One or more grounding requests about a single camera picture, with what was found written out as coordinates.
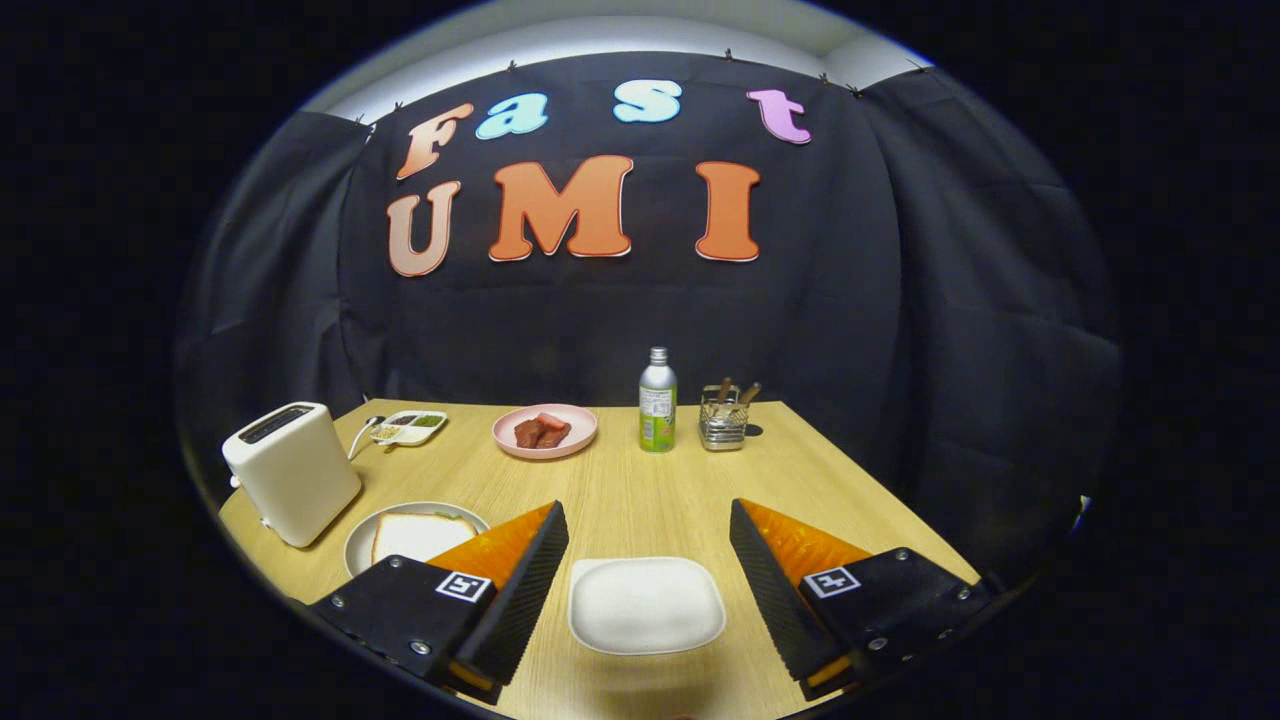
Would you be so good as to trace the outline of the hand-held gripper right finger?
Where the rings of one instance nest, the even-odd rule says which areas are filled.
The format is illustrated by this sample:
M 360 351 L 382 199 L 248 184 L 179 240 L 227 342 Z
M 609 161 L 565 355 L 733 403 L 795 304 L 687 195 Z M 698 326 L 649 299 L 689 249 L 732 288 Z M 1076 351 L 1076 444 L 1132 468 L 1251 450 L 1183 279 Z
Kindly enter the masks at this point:
M 745 498 L 731 503 L 730 542 L 805 700 L 886 680 L 995 606 L 987 585 L 915 550 L 872 553 Z

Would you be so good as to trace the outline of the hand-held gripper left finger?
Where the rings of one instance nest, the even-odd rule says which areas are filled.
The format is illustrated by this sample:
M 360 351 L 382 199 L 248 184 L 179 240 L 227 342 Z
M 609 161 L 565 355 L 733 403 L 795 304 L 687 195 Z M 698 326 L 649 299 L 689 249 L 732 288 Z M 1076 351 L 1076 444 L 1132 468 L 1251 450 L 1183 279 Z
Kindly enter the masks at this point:
M 422 685 L 493 705 L 516 674 L 570 542 L 553 501 L 428 560 L 375 562 L 312 615 Z

